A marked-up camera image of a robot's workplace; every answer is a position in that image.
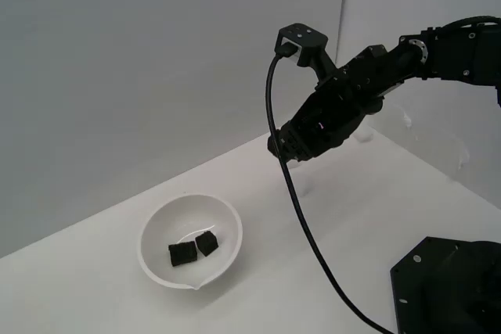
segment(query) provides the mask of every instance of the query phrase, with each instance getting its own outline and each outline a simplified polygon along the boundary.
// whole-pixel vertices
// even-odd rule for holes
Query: white wall
[[[276,32],[309,23],[335,52],[341,0],[0,0],[0,10],[2,256],[264,133]],[[279,118],[313,78],[279,66]]]
[[[400,35],[477,15],[501,16],[501,0],[344,0],[338,62],[346,63],[367,45],[382,43],[389,50]],[[387,102],[402,107],[427,138],[406,147],[439,169],[452,171],[443,161],[457,159],[453,154],[463,143],[470,160],[453,177],[501,207],[501,109],[495,89],[412,80],[388,95]],[[388,124],[376,122],[376,128],[402,141]]]

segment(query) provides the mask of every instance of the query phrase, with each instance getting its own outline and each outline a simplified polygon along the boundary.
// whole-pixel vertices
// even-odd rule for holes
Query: white tabletop
[[[260,137],[0,260],[4,333],[374,333],[340,301]],[[351,299],[396,330],[389,271],[427,235],[501,242],[501,211],[385,137],[293,170],[320,248]],[[199,291],[139,267],[144,220],[172,196],[227,199],[243,222],[236,263]]]

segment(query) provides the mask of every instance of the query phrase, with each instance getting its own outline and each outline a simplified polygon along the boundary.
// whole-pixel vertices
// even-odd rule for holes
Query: bowl rim
[[[236,226],[237,226],[236,246],[235,246],[235,249],[233,250],[230,258],[226,261],[226,263],[216,273],[214,273],[213,275],[211,275],[208,278],[206,278],[205,280],[203,280],[198,286],[190,286],[190,285],[187,285],[187,284],[184,284],[184,283],[173,283],[173,282],[169,282],[169,281],[166,281],[166,280],[158,277],[156,274],[154,274],[150,270],[150,268],[148,268],[148,265],[146,265],[146,262],[144,261],[144,258],[142,257],[142,250],[141,250],[142,237],[144,235],[144,231],[146,230],[146,226],[148,226],[148,224],[151,221],[151,219],[153,218],[153,216],[158,211],[160,211],[164,207],[166,207],[168,204],[176,201],[177,199],[182,199],[182,198],[188,197],[188,196],[206,196],[206,197],[210,197],[212,199],[216,199],[216,200],[224,203],[225,206],[229,209],[229,211],[233,214],[233,216],[234,216],[234,218],[236,220]],[[138,257],[139,264],[141,265],[141,269],[146,273],[146,275],[148,275],[152,280],[154,280],[159,285],[162,285],[162,286],[165,286],[165,287],[170,287],[172,289],[199,289],[200,287],[205,286],[206,284],[214,281],[217,277],[219,277],[220,275],[222,275],[229,268],[229,266],[233,263],[233,261],[236,259],[236,255],[240,251],[240,247],[242,246],[242,235],[243,235],[243,229],[242,229],[242,221],[240,219],[240,215],[238,214],[238,212],[236,211],[236,209],[233,207],[233,205],[231,203],[229,203],[225,199],[222,199],[222,198],[220,198],[218,196],[215,196],[215,195],[212,195],[212,194],[208,194],[208,193],[198,193],[198,192],[195,192],[195,193],[185,193],[185,194],[182,194],[182,195],[178,195],[178,196],[172,197],[166,203],[163,203],[157,209],[153,210],[150,213],[150,215],[146,219],[144,225],[142,226],[141,232],[139,233],[139,239],[138,239],[138,242],[137,242],[137,250],[136,250],[137,251],[137,257]]]

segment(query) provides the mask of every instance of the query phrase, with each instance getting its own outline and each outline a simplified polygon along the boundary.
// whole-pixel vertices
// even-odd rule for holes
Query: white bowl
[[[169,244],[194,240],[205,231],[219,247],[190,264],[171,265]],[[208,195],[180,196],[156,210],[146,222],[138,244],[141,268],[155,282],[173,289],[199,289],[229,268],[242,244],[242,221],[235,208]]]

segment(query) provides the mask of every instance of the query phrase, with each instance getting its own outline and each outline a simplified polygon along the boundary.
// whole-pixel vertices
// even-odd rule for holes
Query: black mount
[[[427,237],[391,269],[400,334],[499,334],[501,245]]]

